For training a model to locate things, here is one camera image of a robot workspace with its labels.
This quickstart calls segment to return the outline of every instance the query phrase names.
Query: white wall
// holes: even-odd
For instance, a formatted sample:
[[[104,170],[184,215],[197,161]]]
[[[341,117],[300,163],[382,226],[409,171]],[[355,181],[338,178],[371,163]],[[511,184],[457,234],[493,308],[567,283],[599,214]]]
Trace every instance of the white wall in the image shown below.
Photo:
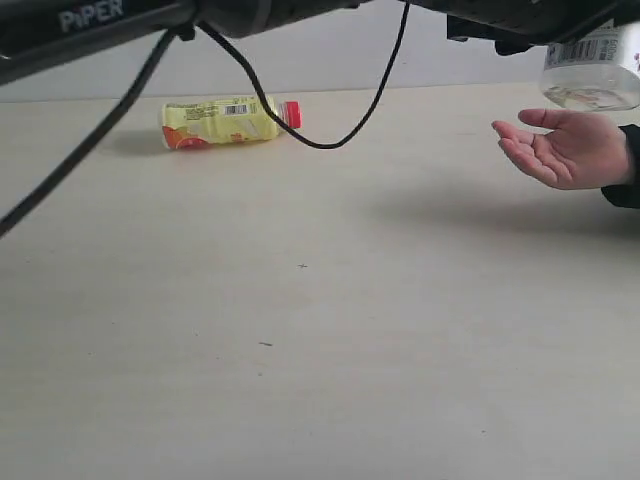
[[[402,4],[376,1],[238,42],[268,92],[370,88],[377,85],[395,39]],[[118,97],[155,38],[77,61],[0,88],[0,101]],[[446,40],[445,16],[412,9],[391,86],[531,81],[542,49],[498,57],[493,44]],[[244,73],[211,40],[177,42],[147,95],[230,94],[251,91]]]

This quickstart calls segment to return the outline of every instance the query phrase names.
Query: human hand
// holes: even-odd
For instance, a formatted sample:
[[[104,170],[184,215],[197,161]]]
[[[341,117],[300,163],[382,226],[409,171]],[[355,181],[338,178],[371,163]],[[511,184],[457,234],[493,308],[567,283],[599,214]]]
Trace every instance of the human hand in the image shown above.
[[[633,181],[627,138],[609,118],[570,110],[523,110],[520,121],[551,132],[538,134],[507,122],[492,124],[505,155],[523,173],[559,190],[586,190]]]

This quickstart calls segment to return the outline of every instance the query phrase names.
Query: bottle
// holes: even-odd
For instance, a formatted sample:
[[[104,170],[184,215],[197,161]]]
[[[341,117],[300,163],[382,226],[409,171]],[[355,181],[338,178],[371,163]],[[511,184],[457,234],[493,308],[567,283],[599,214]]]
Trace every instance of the bottle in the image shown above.
[[[269,106],[291,128],[302,126],[298,102]],[[235,97],[204,103],[168,103],[160,111],[164,144],[172,150],[215,144],[273,140],[282,129],[271,120],[258,97]]]
[[[632,110],[640,105],[640,23],[607,22],[581,41],[547,49],[540,82],[556,105],[577,111]]]

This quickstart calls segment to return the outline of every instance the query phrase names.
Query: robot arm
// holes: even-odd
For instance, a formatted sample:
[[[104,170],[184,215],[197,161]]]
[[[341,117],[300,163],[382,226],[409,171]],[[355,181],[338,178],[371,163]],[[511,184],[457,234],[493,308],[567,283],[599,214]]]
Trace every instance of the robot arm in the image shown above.
[[[0,85],[172,27],[206,22],[255,35],[370,0],[0,0]],[[503,55],[567,43],[614,18],[640,19],[640,0],[411,0],[448,16],[448,37],[496,42]]]

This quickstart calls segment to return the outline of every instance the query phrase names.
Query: black wire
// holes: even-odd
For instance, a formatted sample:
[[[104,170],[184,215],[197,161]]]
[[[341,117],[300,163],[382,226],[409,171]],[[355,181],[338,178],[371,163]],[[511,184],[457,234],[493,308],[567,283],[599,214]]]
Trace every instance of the black wire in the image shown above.
[[[264,93],[264,89],[262,88],[262,85],[260,84],[260,80],[258,79],[258,76],[256,75],[256,72],[253,70],[253,67],[251,66],[249,61],[238,51],[237,48],[231,45],[231,43],[229,43],[229,41],[226,38],[220,35],[211,25],[205,22],[200,22],[198,24],[198,27],[204,33],[209,35],[215,42],[217,42],[218,45],[220,45],[229,55],[231,55],[240,64],[240,66],[244,69],[247,76],[249,77],[249,80],[251,81],[251,84],[253,85],[253,88],[255,89],[256,94],[258,95],[258,98],[260,99],[260,103],[264,108],[265,112],[274,122],[276,122],[280,126],[280,128],[282,128],[289,135],[291,135],[292,137],[301,141],[302,143],[304,143],[309,147],[316,148],[319,150],[335,150],[337,148],[344,146],[351,139],[353,139],[353,137],[355,137],[360,132],[360,130],[362,130],[365,124],[369,121],[369,119],[371,118],[371,115],[377,108],[378,103],[382,98],[384,89],[387,86],[387,81],[389,80],[389,76],[391,75],[391,70],[393,70],[393,65],[398,56],[398,52],[400,51],[400,47],[402,46],[402,40],[404,38],[404,32],[407,27],[407,18],[409,16],[410,7],[411,7],[411,4],[409,3],[409,1],[406,1],[404,5],[404,10],[402,12],[402,19],[400,20],[400,29],[398,31],[398,38],[396,39],[395,46],[393,47],[393,51],[391,53],[391,57],[389,57],[389,63],[387,64],[387,68],[384,71],[384,75],[382,76],[380,86],[378,87],[378,91],[376,92],[376,95],[373,99],[373,102],[371,103],[371,106],[369,107],[369,110],[367,110],[367,113],[365,113],[364,117],[362,117],[362,120],[360,120],[360,122],[355,126],[355,128],[346,137],[344,137],[342,140],[336,143],[314,142],[304,137],[303,135],[299,134],[291,127],[289,127],[289,125],[287,125],[285,121],[281,119],[269,106],[269,102],[267,101],[267,96]]]
[[[0,238],[9,233],[13,227],[20,223],[38,205],[40,205],[91,153],[100,141],[113,129],[113,127],[124,117],[136,102],[149,79],[153,75],[156,67],[160,63],[171,42],[175,39],[175,30],[166,31],[158,43],[149,54],[143,67],[135,80],[122,97],[120,102],[109,112],[109,114],[98,124],[75,150],[65,158],[56,169],[45,178],[24,200],[16,205],[9,213],[0,220]]]

